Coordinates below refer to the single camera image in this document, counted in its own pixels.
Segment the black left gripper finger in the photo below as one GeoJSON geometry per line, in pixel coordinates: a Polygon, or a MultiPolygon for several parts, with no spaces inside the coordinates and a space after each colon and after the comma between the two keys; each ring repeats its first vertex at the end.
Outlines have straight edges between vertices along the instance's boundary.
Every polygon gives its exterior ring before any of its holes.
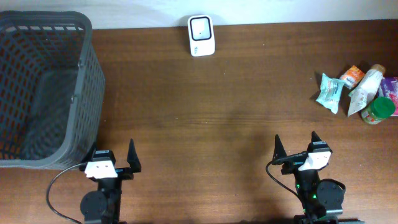
{"type": "Polygon", "coordinates": [[[129,142],[129,149],[128,149],[128,154],[127,154],[127,162],[129,163],[129,166],[132,170],[132,173],[138,173],[141,172],[142,166],[139,161],[139,158],[137,156],[136,148],[134,145],[134,140],[130,139],[129,142]]]}
{"type": "Polygon", "coordinates": [[[94,142],[90,147],[90,150],[87,154],[87,158],[91,159],[96,151],[97,151],[97,146],[96,146],[96,142],[94,142]]]}

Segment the mint green wipes pack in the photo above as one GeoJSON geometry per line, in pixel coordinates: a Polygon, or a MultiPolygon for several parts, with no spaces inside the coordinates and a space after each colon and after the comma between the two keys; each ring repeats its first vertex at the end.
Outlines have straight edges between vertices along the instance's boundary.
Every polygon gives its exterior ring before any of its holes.
{"type": "Polygon", "coordinates": [[[343,80],[339,78],[330,78],[323,73],[320,84],[320,94],[316,102],[329,109],[333,114],[337,114],[344,84],[345,82],[343,80]]]}

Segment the white shampoo tube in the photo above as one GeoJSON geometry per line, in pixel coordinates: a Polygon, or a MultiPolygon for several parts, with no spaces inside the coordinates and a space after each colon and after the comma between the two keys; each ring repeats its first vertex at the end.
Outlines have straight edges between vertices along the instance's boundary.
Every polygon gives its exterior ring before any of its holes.
{"type": "Polygon", "coordinates": [[[380,64],[373,65],[365,74],[358,86],[349,94],[348,117],[364,109],[376,96],[386,68],[380,64]]]}

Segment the small orange white packet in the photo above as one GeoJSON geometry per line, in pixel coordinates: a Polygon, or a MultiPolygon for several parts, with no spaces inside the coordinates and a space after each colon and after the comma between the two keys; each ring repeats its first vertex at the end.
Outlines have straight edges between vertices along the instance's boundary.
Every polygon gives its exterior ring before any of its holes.
{"type": "Polygon", "coordinates": [[[342,76],[340,76],[340,80],[344,81],[344,86],[351,90],[353,89],[365,76],[365,73],[362,72],[357,66],[353,65],[347,71],[345,71],[342,76]]]}

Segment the green lid jar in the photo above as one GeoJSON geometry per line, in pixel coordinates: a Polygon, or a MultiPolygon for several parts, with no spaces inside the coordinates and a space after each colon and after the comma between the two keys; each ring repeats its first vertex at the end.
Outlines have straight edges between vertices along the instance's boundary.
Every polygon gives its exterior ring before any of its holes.
{"type": "Polygon", "coordinates": [[[379,97],[361,111],[361,117],[368,124],[378,124],[394,114],[396,106],[390,98],[379,97]]]}

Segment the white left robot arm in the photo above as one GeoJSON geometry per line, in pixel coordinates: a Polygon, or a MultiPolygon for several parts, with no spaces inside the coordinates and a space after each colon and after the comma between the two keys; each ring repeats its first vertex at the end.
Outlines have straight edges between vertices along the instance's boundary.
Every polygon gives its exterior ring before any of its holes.
{"type": "Polygon", "coordinates": [[[81,200],[80,210],[85,223],[118,224],[120,221],[122,182],[132,180],[142,169],[131,139],[127,152],[127,167],[116,168],[116,158],[111,150],[97,150],[93,144],[80,166],[86,177],[98,184],[81,200]]]}

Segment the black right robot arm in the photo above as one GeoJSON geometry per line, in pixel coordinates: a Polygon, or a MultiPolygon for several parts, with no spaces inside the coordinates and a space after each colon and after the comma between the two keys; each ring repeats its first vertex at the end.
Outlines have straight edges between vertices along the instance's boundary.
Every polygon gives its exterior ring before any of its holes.
{"type": "Polygon", "coordinates": [[[337,180],[321,180],[318,175],[328,165],[332,153],[329,145],[313,131],[307,150],[288,156],[280,137],[275,135],[273,157],[267,165],[281,165],[281,174],[294,175],[295,190],[279,182],[273,175],[269,177],[293,193],[302,204],[303,214],[294,216],[294,223],[339,222],[338,215],[343,213],[346,187],[337,180]]]}

